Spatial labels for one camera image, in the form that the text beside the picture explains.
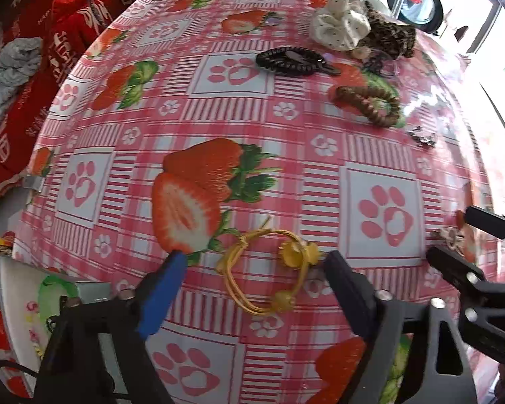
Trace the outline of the pink strawberry tablecloth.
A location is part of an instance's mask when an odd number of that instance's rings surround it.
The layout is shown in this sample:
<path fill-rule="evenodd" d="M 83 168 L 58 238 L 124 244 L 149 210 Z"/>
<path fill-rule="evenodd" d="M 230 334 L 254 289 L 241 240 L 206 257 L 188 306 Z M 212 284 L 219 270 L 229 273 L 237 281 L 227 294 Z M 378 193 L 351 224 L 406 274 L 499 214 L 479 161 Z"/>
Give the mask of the pink strawberry tablecloth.
<path fill-rule="evenodd" d="M 491 200 L 455 93 L 461 59 L 420 35 L 380 74 L 342 53 L 337 75 L 288 77 L 256 65 L 310 47 L 325 0 L 137 0 L 64 81 L 38 148 L 53 158 L 24 211 L 13 255 L 133 287 L 174 246 L 184 285 L 147 348 L 178 403 L 328 402 L 360 346 L 319 268 L 287 312 L 254 316 L 218 261 L 270 224 L 232 270 L 251 302 L 295 286 L 281 231 L 337 250 L 401 300 L 458 296 L 424 258 L 434 232 Z M 419 146 L 407 131 L 437 135 Z"/>

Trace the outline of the leopard print scrunchie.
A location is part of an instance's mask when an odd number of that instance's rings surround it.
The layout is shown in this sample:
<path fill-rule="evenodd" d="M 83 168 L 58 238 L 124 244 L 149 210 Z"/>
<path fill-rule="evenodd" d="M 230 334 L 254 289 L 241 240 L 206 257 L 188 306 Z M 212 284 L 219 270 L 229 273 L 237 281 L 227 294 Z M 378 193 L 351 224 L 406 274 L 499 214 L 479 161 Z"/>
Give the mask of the leopard print scrunchie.
<path fill-rule="evenodd" d="M 387 20 L 381 12 L 366 1 L 369 33 L 359 41 L 359 46 L 367 46 L 386 53 L 391 59 L 412 58 L 416 44 L 416 28 Z"/>

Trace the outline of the grey crumpled blanket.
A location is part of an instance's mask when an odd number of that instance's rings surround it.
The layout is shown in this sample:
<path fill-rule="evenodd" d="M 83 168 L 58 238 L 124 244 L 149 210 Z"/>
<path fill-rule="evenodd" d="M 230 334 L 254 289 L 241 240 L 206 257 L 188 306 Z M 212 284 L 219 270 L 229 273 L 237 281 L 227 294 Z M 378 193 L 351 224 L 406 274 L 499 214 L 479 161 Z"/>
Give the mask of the grey crumpled blanket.
<path fill-rule="evenodd" d="M 42 39 L 19 37 L 0 51 L 0 125 L 5 113 L 42 62 Z"/>

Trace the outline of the white dotted scrunchie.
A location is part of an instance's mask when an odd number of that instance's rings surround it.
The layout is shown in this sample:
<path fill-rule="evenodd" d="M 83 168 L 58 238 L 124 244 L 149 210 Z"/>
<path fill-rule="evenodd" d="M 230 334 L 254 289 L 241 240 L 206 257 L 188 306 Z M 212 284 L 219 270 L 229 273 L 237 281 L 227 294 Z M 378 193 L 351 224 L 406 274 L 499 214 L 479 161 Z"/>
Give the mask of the white dotted scrunchie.
<path fill-rule="evenodd" d="M 351 51 L 371 31 L 364 0 L 327 0 L 308 27 L 311 40 L 334 51 Z"/>

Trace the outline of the white tray box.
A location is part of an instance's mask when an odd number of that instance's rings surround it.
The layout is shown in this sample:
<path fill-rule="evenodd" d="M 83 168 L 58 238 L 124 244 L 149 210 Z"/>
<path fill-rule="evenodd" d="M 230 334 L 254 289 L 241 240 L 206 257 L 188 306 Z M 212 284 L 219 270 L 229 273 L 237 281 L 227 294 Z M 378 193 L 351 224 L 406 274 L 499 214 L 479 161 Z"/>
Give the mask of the white tray box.
<path fill-rule="evenodd" d="M 33 371 L 42 363 L 51 337 L 49 318 L 60 315 L 62 297 L 92 303 L 111 294 L 110 283 L 0 257 L 0 305 L 10 347 L 17 362 Z"/>

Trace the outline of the left tablecloth clamp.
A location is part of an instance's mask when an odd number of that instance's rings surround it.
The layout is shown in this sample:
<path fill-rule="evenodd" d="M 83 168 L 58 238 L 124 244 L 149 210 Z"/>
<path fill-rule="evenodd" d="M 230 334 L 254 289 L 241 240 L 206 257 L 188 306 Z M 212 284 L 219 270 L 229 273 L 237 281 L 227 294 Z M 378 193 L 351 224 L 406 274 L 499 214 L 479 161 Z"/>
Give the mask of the left tablecloth clamp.
<path fill-rule="evenodd" d="M 44 186 L 45 177 L 28 175 L 23 178 L 23 188 L 41 193 Z"/>

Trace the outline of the red bed cover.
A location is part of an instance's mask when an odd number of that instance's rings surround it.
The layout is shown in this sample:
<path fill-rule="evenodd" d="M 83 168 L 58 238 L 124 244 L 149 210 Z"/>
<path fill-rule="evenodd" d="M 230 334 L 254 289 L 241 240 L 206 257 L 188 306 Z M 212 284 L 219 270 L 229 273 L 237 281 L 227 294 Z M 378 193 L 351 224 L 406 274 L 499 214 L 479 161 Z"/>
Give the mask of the red bed cover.
<path fill-rule="evenodd" d="M 0 197 L 17 185 L 60 86 L 133 0 L 12 0 L 0 15 Z"/>

